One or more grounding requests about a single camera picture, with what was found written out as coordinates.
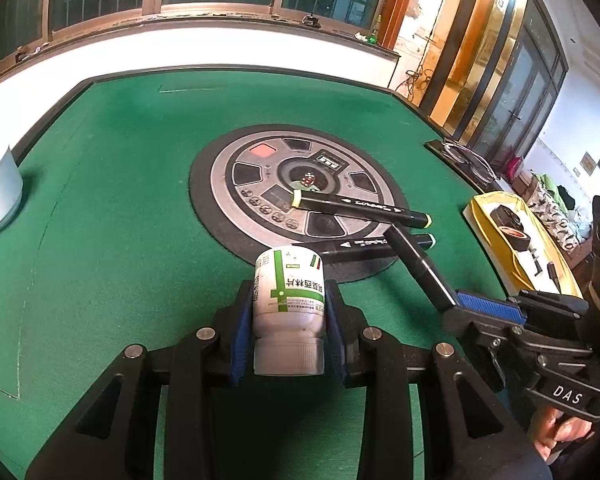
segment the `bottle label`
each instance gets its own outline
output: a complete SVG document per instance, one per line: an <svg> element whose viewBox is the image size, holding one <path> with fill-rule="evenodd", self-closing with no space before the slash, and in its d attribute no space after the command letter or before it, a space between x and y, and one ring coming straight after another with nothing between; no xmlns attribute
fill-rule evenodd
<svg viewBox="0 0 600 480"><path fill-rule="evenodd" d="M256 260L253 306L266 312L324 316L324 275L318 254L304 247L270 249Z"/></svg>

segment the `digital display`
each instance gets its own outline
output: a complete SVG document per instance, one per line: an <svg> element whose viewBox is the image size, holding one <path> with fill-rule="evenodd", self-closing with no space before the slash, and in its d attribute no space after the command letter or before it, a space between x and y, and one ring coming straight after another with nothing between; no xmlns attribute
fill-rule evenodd
<svg viewBox="0 0 600 480"><path fill-rule="evenodd" d="M334 160L331 160L326 155L320 155L315 160L317 160L318 162L323 163L327 168L331 168L333 171L338 171L342 167L342 164L339 164L339 163L335 162Z"/></svg>
<svg viewBox="0 0 600 480"><path fill-rule="evenodd" d="M285 213L291 211L291 201L293 200L293 195L283 187L280 187L278 184L270 187L260 196Z"/></svg>

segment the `green cloth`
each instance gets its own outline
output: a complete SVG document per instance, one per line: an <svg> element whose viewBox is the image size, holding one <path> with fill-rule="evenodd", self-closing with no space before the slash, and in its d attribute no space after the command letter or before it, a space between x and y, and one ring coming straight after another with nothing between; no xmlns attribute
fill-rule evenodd
<svg viewBox="0 0 600 480"><path fill-rule="evenodd" d="M461 217L474 192L423 147L436 134L395 98L253 72L182 71L95 84L23 161L24 206L0 232L0 458L19 478L127 344L176 343L208 325L240 280L253 277L253 267L196 218L188 179L209 142L264 123L316 128L365 150L415 210L432 216L438 243L430 256L451 285L504 297ZM343 285L342 293L369 323L405 343L451 341L400 262ZM244 478L245 471L261 479L355 478L365 392L345 390L327 368L308 378L250 372L238 388L214 391L224 478ZM416 401L412 396L418 426ZM416 478L421 451L416 428Z"/></svg>
<svg viewBox="0 0 600 480"><path fill-rule="evenodd" d="M558 191L558 186L555 185L554 180L546 173L542 174L542 175L536 175L536 176L538 177L540 184L542 184L542 186L551 194L551 196L555 200L555 203L557 203L560 211L562 211L564 213L564 215L567 216L569 214L569 210L567 209L567 206L565 205L564 200L560 196L560 192Z"/></svg>

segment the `screw head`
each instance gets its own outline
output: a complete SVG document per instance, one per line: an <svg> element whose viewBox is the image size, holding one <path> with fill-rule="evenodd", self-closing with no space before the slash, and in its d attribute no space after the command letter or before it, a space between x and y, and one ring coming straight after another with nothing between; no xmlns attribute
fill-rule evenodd
<svg viewBox="0 0 600 480"><path fill-rule="evenodd" d="M135 359L136 357L140 357L142 352L144 352L144 349L140 345L129 345L125 348L125 357Z"/></svg>
<svg viewBox="0 0 600 480"><path fill-rule="evenodd" d="M196 332L196 337L201 341L208 341L216 337L216 331L209 326L205 326Z"/></svg>
<svg viewBox="0 0 600 480"><path fill-rule="evenodd" d="M362 331L362 335L371 341L376 341L382 337L382 330L377 326L368 326Z"/></svg>
<svg viewBox="0 0 600 480"><path fill-rule="evenodd" d="M451 357L456 350L449 343L438 343L436 345L436 352L442 355L442 357Z"/></svg>

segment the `white pill bottle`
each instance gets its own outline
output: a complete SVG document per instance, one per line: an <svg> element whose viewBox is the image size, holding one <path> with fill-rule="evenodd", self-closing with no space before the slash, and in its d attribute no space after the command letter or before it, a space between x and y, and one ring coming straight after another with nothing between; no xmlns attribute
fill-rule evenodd
<svg viewBox="0 0 600 480"><path fill-rule="evenodd" d="M258 257L253 332L256 375L324 373L324 275L318 254L283 246Z"/></svg>

